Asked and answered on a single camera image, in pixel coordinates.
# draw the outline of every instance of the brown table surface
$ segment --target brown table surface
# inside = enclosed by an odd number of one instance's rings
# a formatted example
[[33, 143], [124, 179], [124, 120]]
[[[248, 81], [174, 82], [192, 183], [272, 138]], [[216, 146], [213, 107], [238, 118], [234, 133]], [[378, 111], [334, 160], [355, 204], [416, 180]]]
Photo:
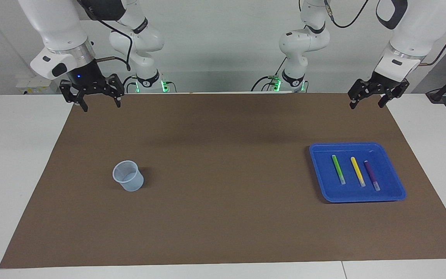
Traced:
[[[388, 109], [345, 94], [87, 96], [0, 268], [446, 258], [446, 209]], [[328, 203], [312, 143], [375, 141], [404, 201]], [[112, 179], [138, 163], [137, 192]]]

